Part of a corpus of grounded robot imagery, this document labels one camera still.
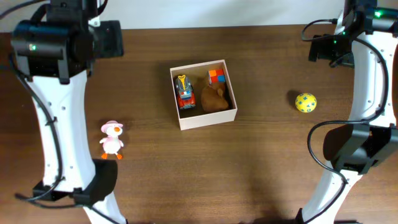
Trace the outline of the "yellow ball with blue marks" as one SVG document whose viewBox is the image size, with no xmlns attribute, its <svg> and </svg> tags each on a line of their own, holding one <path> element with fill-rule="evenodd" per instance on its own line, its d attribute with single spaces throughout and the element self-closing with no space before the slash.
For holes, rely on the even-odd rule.
<svg viewBox="0 0 398 224">
<path fill-rule="evenodd" d="M 295 107 L 302 113 L 310 113 L 317 107 L 317 99 L 313 94 L 301 93 L 295 99 Z"/>
</svg>

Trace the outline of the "red grey toy truck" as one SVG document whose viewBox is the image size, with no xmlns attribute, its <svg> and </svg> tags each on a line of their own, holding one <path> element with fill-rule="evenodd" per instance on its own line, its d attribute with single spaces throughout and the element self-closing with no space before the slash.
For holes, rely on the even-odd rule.
<svg viewBox="0 0 398 224">
<path fill-rule="evenodd" d="M 175 77 L 175 92 L 180 110 L 196 107 L 195 94 L 190 79 L 186 75 Z"/>
</svg>

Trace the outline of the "pink white duck toy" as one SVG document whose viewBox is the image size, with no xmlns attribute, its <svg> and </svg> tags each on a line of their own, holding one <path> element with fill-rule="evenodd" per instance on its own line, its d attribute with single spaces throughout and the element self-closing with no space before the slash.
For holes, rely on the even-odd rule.
<svg viewBox="0 0 398 224">
<path fill-rule="evenodd" d="M 119 150 L 124 147 L 124 143 L 119 139 L 119 136 L 123 133 L 123 124 L 117 121 L 108 121 L 102 125 L 101 132 L 107 135 L 99 142 L 104 151 L 101 158 L 107 159 L 110 154 L 114 154 L 117 159 L 123 159 L 123 156 L 119 153 Z"/>
</svg>

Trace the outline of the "colourful puzzle cube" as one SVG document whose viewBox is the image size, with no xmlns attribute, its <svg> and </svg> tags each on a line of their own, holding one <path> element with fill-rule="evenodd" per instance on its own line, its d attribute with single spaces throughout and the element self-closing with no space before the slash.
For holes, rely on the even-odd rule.
<svg viewBox="0 0 398 224">
<path fill-rule="evenodd" d="M 223 69 L 208 71 L 209 84 L 224 83 L 226 81 Z"/>
</svg>

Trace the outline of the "brown plush toy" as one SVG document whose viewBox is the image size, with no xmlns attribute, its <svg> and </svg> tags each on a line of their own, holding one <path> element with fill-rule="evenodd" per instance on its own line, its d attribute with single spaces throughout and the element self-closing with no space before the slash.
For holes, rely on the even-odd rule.
<svg viewBox="0 0 398 224">
<path fill-rule="evenodd" d="M 205 86 L 201 93 L 201 105 L 206 113 L 215 113 L 229 108 L 225 97 L 226 84 L 212 83 Z"/>
</svg>

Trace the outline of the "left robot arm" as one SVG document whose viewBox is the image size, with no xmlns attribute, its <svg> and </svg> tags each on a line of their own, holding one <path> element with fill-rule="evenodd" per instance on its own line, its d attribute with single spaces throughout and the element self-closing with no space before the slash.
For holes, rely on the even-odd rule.
<svg viewBox="0 0 398 224">
<path fill-rule="evenodd" d="M 39 121 L 44 176 L 32 196 L 16 198 L 55 209 L 70 197 L 92 223 L 126 223 L 114 195 L 115 161 L 93 159 L 85 119 L 85 88 L 98 58 L 123 55 L 118 21 L 100 21 L 106 1 L 41 3 L 11 35 L 9 63 L 29 92 Z"/>
</svg>

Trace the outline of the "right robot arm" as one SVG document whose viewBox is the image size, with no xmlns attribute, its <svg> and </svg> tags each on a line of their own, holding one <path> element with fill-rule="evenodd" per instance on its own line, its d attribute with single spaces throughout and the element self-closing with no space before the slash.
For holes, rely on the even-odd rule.
<svg viewBox="0 0 398 224">
<path fill-rule="evenodd" d="M 334 33 L 310 38 L 308 58 L 353 68 L 353 102 L 347 120 L 329 122 L 318 160 L 324 172 L 296 223 L 334 223 L 353 185 L 397 150 L 397 11 L 376 0 L 346 0 L 331 23 Z"/>
</svg>

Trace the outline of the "white open cardboard box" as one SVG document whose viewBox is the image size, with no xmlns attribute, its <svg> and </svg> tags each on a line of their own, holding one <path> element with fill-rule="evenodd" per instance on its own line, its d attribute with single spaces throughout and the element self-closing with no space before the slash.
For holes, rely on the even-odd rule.
<svg viewBox="0 0 398 224">
<path fill-rule="evenodd" d="M 208 72 L 210 70 L 222 70 L 226 80 L 225 99 L 228 102 L 228 108 L 214 113 L 207 113 L 203 109 L 201 103 L 202 90 L 205 88 L 205 83 L 208 81 Z M 190 79 L 196 100 L 196 106 L 194 108 L 180 109 L 178 106 L 177 91 L 174 91 L 174 102 L 181 130 L 234 121 L 238 106 L 234 97 L 234 91 L 226 62 L 224 60 L 215 60 L 171 68 L 170 78 L 172 79 L 173 85 L 176 84 L 177 77 L 179 75 L 186 75 Z"/>
</svg>

